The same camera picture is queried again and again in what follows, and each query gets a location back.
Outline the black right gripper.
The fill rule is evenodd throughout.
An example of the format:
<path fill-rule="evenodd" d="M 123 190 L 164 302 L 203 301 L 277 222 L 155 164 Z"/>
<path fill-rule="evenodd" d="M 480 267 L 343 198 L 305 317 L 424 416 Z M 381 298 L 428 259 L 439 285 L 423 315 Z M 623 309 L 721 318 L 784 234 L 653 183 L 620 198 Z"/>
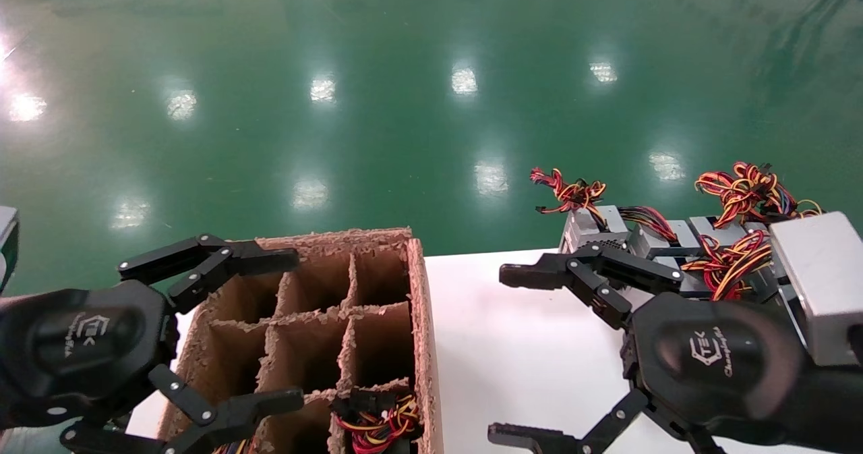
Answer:
<path fill-rule="evenodd" d="M 628 378 L 646 391 L 623 396 L 584 438 L 494 423 L 492 444 L 603 453 L 647 412 L 694 453 L 709 452 L 709 434 L 750 445 L 861 451 L 861 367 L 817 365 L 773 306 L 687 300 L 671 293 L 680 291 L 681 272 L 598 245 L 545 252 L 534 264 L 503 264 L 500 282 L 567 289 L 613 330 L 628 330 Z M 662 294 L 634 312 L 618 285 Z"/>

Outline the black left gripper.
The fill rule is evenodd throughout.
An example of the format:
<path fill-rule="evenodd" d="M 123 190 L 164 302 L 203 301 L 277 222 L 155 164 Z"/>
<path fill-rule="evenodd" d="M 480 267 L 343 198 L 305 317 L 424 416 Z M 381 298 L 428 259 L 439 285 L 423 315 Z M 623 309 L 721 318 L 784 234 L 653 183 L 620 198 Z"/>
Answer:
<path fill-rule="evenodd" d="M 191 420 L 171 441 L 80 420 L 61 444 L 73 453 L 212 453 L 248 441 L 263 418 L 301 409 L 303 390 L 233 396 L 213 407 L 167 366 L 177 350 L 175 313 L 191 312 L 234 276 L 298 266 L 294 248 L 199 235 L 124 260 L 118 273 L 127 281 L 106 289 L 3 298 L 3 429 L 107 420 L 159 391 Z M 173 277 L 167 300 L 148 286 Z"/>

